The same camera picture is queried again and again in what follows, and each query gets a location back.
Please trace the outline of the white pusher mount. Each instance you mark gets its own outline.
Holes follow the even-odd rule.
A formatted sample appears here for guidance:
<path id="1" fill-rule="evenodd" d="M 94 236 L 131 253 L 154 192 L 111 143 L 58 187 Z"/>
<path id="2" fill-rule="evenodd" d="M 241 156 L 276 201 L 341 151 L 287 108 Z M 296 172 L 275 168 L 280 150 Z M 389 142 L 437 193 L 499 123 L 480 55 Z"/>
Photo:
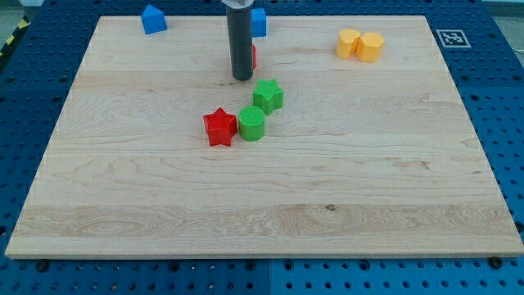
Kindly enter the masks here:
<path id="1" fill-rule="evenodd" d="M 221 2 L 230 9 L 241 10 L 250 8 L 253 5 L 254 0 L 221 0 Z"/>

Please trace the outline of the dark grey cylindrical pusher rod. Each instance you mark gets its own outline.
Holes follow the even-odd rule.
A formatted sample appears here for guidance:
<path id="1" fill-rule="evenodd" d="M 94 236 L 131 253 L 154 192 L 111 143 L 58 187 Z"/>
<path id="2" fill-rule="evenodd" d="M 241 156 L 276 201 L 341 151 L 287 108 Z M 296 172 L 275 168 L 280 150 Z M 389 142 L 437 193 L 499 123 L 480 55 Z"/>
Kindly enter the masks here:
<path id="1" fill-rule="evenodd" d="M 226 8 L 233 78 L 243 81 L 253 75 L 251 8 Z"/>

